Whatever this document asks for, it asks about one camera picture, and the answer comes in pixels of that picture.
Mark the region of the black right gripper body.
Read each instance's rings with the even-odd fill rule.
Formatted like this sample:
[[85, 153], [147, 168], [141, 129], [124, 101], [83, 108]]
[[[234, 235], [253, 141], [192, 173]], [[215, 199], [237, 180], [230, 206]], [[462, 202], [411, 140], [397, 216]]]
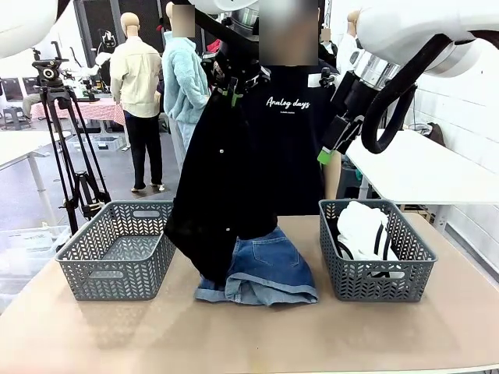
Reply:
[[355, 73], [347, 72], [331, 98], [333, 112], [344, 118], [365, 116], [380, 91], [381, 88], [371, 87]]

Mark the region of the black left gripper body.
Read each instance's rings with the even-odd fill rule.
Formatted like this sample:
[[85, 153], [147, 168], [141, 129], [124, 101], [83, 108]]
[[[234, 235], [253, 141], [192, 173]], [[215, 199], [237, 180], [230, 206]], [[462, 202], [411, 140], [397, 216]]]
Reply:
[[227, 90], [231, 77], [239, 79], [241, 94], [247, 94], [258, 84], [271, 80], [270, 73], [260, 65], [258, 57], [246, 53], [235, 44], [222, 41], [215, 56], [215, 86]]

